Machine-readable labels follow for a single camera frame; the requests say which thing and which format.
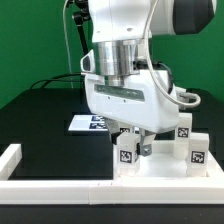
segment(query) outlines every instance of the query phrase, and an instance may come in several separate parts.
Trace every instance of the black cable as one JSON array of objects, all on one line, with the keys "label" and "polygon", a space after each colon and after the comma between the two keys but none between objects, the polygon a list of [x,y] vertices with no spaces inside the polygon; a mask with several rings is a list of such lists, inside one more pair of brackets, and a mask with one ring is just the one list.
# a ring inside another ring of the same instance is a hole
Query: black cable
[{"label": "black cable", "polygon": [[[51,79],[61,79],[61,78],[66,78],[66,77],[75,77],[75,76],[80,76],[81,77],[81,73],[73,73],[73,74],[64,74],[64,75],[57,75],[52,77]],[[51,79],[49,79],[48,81],[46,81],[40,88],[43,89],[45,88],[49,83],[51,83]]]},{"label": "black cable", "polygon": [[[71,82],[71,80],[61,80],[61,79],[43,79],[43,80],[39,80],[35,83],[33,83],[31,86],[30,86],[30,89],[33,89],[33,87],[41,82]],[[72,81],[72,82],[78,82],[78,83],[83,83],[84,81]]]}]

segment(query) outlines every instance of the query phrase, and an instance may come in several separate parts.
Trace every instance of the black tabletop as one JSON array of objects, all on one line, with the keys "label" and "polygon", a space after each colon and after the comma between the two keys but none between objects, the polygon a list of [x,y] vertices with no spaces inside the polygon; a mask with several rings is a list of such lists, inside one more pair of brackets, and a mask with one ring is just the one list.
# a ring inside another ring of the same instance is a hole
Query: black tabletop
[{"label": "black tabletop", "polygon": [[69,132],[75,114],[89,110],[82,92],[71,89],[25,91],[1,109],[0,143],[23,146],[10,179],[112,179],[108,133]]}]

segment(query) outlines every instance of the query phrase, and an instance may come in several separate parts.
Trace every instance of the green wall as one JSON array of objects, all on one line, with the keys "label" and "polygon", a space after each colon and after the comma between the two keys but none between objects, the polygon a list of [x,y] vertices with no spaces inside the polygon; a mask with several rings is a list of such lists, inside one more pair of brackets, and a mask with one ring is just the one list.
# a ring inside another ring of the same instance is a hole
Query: green wall
[{"label": "green wall", "polygon": [[[68,73],[63,5],[64,0],[0,3],[0,107],[32,83]],[[76,40],[74,22],[70,19],[74,10],[67,11],[73,71],[79,71],[81,48]]]},{"label": "green wall", "polygon": [[[12,0],[0,4],[2,107],[33,82],[68,73],[68,65],[62,24],[64,0]],[[70,19],[75,8],[67,11],[73,71],[79,71],[81,47]],[[172,68],[178,86],[208,90],[224,102],[223,11],[224,1],[219,0],[216,18],[202,33],[155,37],[152,52],[154,59]],[[55,86],[69,87],[68,84]]]}]

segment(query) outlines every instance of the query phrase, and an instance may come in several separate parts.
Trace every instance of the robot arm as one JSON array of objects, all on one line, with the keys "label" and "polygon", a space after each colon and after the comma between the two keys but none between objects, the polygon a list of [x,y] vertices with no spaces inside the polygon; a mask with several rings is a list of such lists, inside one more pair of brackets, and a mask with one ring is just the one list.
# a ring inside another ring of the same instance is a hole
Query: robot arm
[{"label": "robot arm", "polygon": [[[215,9],[216,0],[89,0],[94,50],[81,64],[90,110],[149,134],[174,130],[179,101],[175,87],[168,93],[167,73],[152,68],[148,25],[155,35],[198,33]],[[148,68],[137,66],[140,58]]]},{"label": "robot arm", "polygon": [[[155,0],[89,0],[94,24],[93,43],[143,38]],[[216,0],[160,0],[153,14],[151,32],[194,34],[214,17]]]}]

